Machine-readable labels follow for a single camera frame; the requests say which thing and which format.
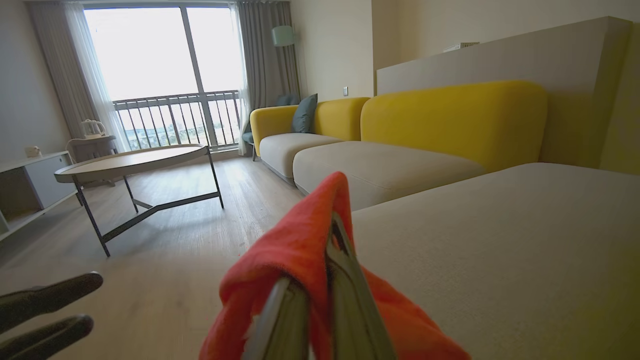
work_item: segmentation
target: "cabinet drawer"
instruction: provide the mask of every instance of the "cabinet drawer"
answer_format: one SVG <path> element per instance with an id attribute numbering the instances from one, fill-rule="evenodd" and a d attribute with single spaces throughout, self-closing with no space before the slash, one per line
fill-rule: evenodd
<path id="1" fill-rule="evenodd" d="M 73 184 L 57 182 L 53 175 L 55 171 L 69 165 L 68 156 L 60 155 L 24 167 L 42 209 L 48 208 L 76 190 Z"/>

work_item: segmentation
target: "wooden floor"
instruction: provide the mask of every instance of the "wooden floor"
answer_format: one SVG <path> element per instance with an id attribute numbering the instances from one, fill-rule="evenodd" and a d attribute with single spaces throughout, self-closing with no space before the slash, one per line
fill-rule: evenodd
<path id="1" fill-rule="evenodd" d="M 217 199 L 160 211 L 108 243 L 107 258 L 75 197 L 0 243 L 0 293 L 98 271 L 104 285 L 52 315 L 32 319 L 0 340 L 86 313 L 93 332 L 55 359 L 196 359 L 221 308 L 227 269 L 302 195 L 259 161 L 216 161 L 225 209 Z M 149 204 L 215 190 L 207 163 L 131 177 Z M 135 212 L 123 181 L 85 195 L 106 232 Z"/>

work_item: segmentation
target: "lamp shade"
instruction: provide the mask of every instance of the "lamp shade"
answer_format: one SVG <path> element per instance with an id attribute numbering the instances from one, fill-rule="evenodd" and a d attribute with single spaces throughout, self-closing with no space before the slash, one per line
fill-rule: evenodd
<path id="1" fill-rule="evenodd" d="M 274 46 L 293 45 L 293 28 L 289 25 L 277 26 L 271 30 Z"/>

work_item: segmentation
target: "white wall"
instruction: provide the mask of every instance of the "white wall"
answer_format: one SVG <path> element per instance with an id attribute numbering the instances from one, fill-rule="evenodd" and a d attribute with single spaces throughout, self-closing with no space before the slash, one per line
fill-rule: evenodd
<path id="1" fill-rule="evenodd" d="M 640 175 L 640 24 L 631 33 L 600 168 Z"/>
<path id="2" fill-rule="evenodd" d="M 69 138 L 26 5 L 0 0 L 0 162 L 26 146 L 62 151 Z"/>
<path id="3" fill-rule="evenodd" d="M 401 63 L 397 0 L 371 0 L 373 70 Z"/>
<path id="4" fill-rule="evenodd" d="M 373 96 L 371 0 L 293 0 L 303 95 Z"/>
<path id="5" fill-rule="evenodd" d="M 640 21 L 640 0 L 398 0 L 402 62 L 603 16 Z"/>

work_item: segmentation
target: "red cloth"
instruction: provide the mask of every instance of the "red cloth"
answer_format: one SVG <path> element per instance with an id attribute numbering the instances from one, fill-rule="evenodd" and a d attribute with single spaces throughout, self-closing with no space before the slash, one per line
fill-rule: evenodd
<path id="1" fill-rule="evenodd" d="M 324 252 L 332 211 L 341 216 L 353 244 L 349 190 L 341 172 L 328 176 L 227 272 L 220 285 L 223 309 L 202 345 L 200 360 L 240 359 L 252 316 L 260 313 L 283 273 L 297 279 L 310 295 L 310 340 L 316 358 L 331 358 Z M 400 359 L 469 359 L 418 306 L 362 270 Z"/>

